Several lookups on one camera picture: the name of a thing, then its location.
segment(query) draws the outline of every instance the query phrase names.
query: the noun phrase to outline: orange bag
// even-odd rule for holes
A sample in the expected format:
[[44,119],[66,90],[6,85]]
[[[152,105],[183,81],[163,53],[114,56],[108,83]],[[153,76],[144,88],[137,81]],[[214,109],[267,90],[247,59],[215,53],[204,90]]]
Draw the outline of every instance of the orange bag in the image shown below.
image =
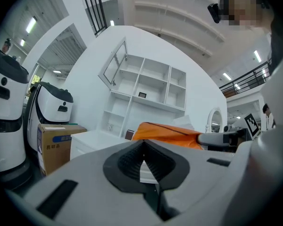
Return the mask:
[[203,150],[196,138],[200,132],[185,128],[143,122],[139,125],[132,140],[154,139],[174,145]]

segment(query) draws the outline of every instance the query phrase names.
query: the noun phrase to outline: white shelving unit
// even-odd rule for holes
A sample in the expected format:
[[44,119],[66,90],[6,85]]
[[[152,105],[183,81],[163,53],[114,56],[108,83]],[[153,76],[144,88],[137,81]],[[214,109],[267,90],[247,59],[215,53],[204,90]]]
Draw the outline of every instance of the white shelving unit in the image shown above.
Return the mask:
[[129,55],[125,38],[111,53],[99,77],[111,90],[98,126],[101,131],[125,137],[128,129],[135,131],[143,121],[171,123],[184,116],[186,73]]

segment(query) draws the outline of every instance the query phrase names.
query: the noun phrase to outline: black railing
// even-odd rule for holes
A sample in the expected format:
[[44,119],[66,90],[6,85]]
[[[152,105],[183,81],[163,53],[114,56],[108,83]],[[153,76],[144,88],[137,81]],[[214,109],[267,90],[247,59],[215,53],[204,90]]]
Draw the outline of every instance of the black railing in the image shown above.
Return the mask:
[[87,16],[91,21],[94,34],[99,35],[107,28],[102,0],[83,0],[83,3],[87,6]]
[[269,76],[267,62],[265,62],[219,89],[228,98],[264,84]]

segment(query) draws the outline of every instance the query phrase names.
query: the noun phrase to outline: ceiling light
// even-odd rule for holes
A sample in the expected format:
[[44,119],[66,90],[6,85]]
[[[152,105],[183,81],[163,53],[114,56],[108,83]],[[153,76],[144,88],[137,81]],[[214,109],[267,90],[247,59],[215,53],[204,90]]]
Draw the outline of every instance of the ceiling light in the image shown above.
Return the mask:
[[232,79],[231,79],[231,77],[230,76],[228,76],[226,73],[223,73],[223,75],[229,80],[229,81],[231,81]]
[[266,77],[265,69],[262,70],[264,77]]
[[261,60],[261,58],[260,58],[260,56],[259,56],[258,52],[257,52],[257,51],[255,51],[254,53],[255,53],[255,55],[256,55],[256,57],[257,57],[257,60],[258,60],[258,61],[259,61],[259,63],[260,63],[262,60]]
[[235,86],[236,86],[237,89],[240,89],[240,87],[238,86],[238,84],[235,84]]
[[21,39],[20,45],[23,47],[24,44],[25,44],[25,40],[24,40],[24,39]]
[[30,20],[30,22],[29,22],[27,28],[26,28],[26,31],[27,31],[28,33],[30,33],[30,31],[33,29],[33,26],[36,24],[36,22],[37,22],[37,19],[36,19],[35,16],[33,16],[32,19]]

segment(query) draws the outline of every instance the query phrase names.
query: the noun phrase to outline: white robot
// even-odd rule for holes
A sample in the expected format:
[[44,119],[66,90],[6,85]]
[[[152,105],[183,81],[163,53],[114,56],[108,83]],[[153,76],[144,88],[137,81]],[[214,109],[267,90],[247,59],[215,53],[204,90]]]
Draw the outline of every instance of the white robot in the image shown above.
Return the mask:
[[24,140],[37,152],[37,128],[41,124],[68,124],[73,105],[71,94],[64,89],[40,82],[31,88],[24,115]]
[[22,108],[28,72],[0,50],[0,180],[13,189],[30,176],[25,160]]

